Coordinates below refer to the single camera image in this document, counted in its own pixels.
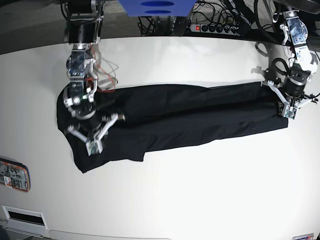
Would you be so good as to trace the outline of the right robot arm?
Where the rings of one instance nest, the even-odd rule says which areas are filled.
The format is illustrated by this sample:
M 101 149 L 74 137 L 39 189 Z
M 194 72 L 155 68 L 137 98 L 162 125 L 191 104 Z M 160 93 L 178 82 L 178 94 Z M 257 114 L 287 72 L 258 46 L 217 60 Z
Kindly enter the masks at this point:
M 57 124 L 65 134 L 85 145 L 102 143 L 118 115 L 102 111 L 112 98 L 99 99 L 99 67 L 94 45 L 99 42 L 104 20 L 103 0 L 63 0 L 60 10 L 66 21 L 65 40 L 71 45 L 66 60 L 69 80 L 56 103 Z

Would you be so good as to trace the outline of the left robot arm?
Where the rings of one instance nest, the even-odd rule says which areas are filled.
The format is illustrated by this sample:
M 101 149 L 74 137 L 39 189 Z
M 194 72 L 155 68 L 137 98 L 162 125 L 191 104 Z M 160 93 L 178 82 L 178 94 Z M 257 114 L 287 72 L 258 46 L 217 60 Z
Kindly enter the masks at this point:
M 318 70 L 317 54 L 308 46 L 308 28 L 300 20 L 299 12 L 317 15 L 320 12 L 318 0 L 276 0 L 274 6 L 265 0 L 265 8 L 274 24 L 283 34 L 281 42 L 288 60 L 280 57 L 272 61 L 273 69 L 284 77 L 275 83 L 268 79 L 261 85 L 269 87 L 279 99 L 279 114 L 293 119 L 298 109 L 309 103 L 318 103 L 317 95 L 307 95 L 304 89 Z

